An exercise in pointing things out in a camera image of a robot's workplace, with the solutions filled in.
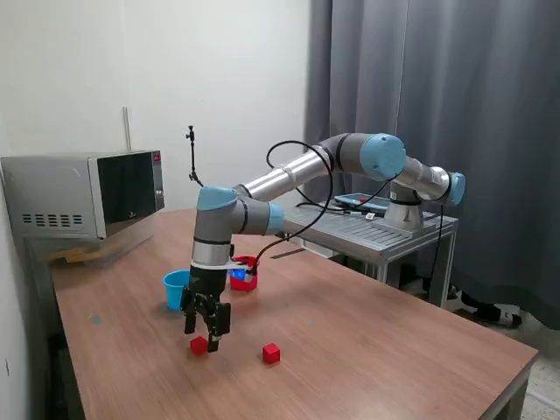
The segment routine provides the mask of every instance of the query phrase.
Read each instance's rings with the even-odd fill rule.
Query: red cup
[[[246,264],[248,266],[249,270],[251,270],[253,268],[253,266],[255,265],[255,260],[256,260],[256,258],[254,256],[251,256],[251,255],[239,255],[239,256],[234,256],[232,258],[232,261],[235,261],[235,262],[241,263],[241,264]],[[254,288],[256,288],[257,282],[258,282],[258,275],[257,274],[255,274],[253,276],[253,275],[249,274],[247,271],[245,271],[244,278],[238,278],[236,276],[232,276],[231,271],[229,273],[229,286],[234,291],[252,291]]]

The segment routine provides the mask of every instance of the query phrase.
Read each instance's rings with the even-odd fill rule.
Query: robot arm
[[[318,177],[328,170],[393,180],[416,200],[457,205],[465,191],[465,177],[439,167],[428,167],[406,156],[400,139],[388,134],[343,134],[312,146],[287,164],[234,188],[205,186],[199,193],[192,243],[191,280],[181,308],[185,333],[193,333],[196,313],[208,327],[208,351],[216,351],[221,335],[229,333],[231,307],[220,301],[231,262],[233,234],[274,235],[284,229],[283,209],[268,201]]]

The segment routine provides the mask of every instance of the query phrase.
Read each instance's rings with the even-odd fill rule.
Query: metal cart
[[[319,211],[315,207],[293,207],[286,210],[286,231],[296,232],[315,219]],[[423,215],[424,228],[409,232],[386,226],[382,217],[367,219],[361,214],[326,212],[300,237],[371,264],[368,275],[384,284],[398,287],[400,264],[397,260],[438,240],[439,215],[426,212]],[[444,216],[429,296],[430,302],[440,307],[445,307],[447,300],[458,226],[457,219]]]

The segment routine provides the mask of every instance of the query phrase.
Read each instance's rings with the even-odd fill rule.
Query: table leg
[[[401,267],[402,267],[402,260],[393,261],[387,267],[387,282],[391,287],[395,289],[399,289],[401,286]]]
[[[364,274],[368,277],[375,278],[375,264],[366,262],[364,264]]]
[[[511,397],[511,400],[501,409],[496,420],[519,420],[522,418],[523,403],[525,401],[525,394],[527,392],[527,384],[529,380],[526,380],[515,394]]]
[[[389,272],[389,263],[384,262],[377,266],[377,280],[383,284],[387,284],[387,273]]]
[[[445,308],[447,301],[447,291],[452,274],[453,252],[455,251],[455,236],[456,234],[453,233],[441,239],[434,278],[431,279],[429,300],[432,304],[441,308]]]

